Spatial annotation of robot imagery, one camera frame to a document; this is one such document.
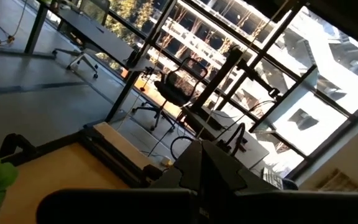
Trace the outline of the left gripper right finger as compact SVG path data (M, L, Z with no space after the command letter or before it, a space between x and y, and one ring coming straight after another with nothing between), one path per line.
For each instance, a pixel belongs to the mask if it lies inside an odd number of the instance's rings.
M358 192L280 190L209 141L203 195L214 223L358 223Z

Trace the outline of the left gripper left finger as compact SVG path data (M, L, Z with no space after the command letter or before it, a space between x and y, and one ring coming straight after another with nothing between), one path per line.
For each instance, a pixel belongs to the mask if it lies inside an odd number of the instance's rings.
M203 147L191 143L171 168L147 165L137 189L62 189L37 208L37 223L197 223Z

